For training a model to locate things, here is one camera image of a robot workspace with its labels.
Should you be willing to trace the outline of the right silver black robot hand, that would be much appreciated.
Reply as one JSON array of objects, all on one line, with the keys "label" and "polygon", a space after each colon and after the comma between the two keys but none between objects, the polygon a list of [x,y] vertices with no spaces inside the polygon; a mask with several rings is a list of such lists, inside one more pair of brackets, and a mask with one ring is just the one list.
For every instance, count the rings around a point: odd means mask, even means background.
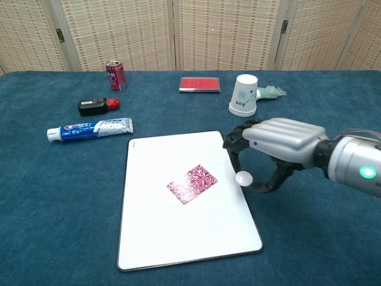
[{"label": "right silver black robot hand", "polygon": [[[315,167],[314,152],[321,142],[327,142],[325,128],[286,118],[248,120],[236,126],[224,139],[240,186],[258,192],[272,192],[292,176],[294,171]],[[239,153],[253,148],[267,154],[276,163],[276,170],[266,183],[255,183],[253,176],[241,169]]]}]

